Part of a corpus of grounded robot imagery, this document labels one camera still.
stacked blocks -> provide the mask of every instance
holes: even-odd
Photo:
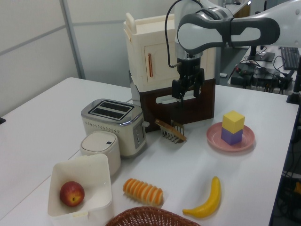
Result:
[[[236,111],[224,114],[222,118],[222,139],[229,145],[241,142],[245,117]]]

toaster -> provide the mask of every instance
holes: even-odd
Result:
[[[120,101],[98,99],[81,111],[86,134],[94,131],[114,133],[119,140],[120,155],[132,157],[146,144],[142,108]]]

banana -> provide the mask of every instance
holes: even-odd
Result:
[[[211,215],[219,206],[221,201],[222,188],[218,177],[213,177],[211,182],[211,192],[207,201],[193,209],[183,209],[183,214],[192,215],[197,218],[205,218]]]

toy bread roll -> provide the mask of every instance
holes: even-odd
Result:
[[[149,185],[143,181],[129,179],[123,185],[126,195],[143,203],[158,206],[163,202],[163,191],[161,188]]]

brown basket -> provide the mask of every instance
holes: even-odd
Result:
[[[200,226],[177,214],[151,206],[128,209],[106,226]]]

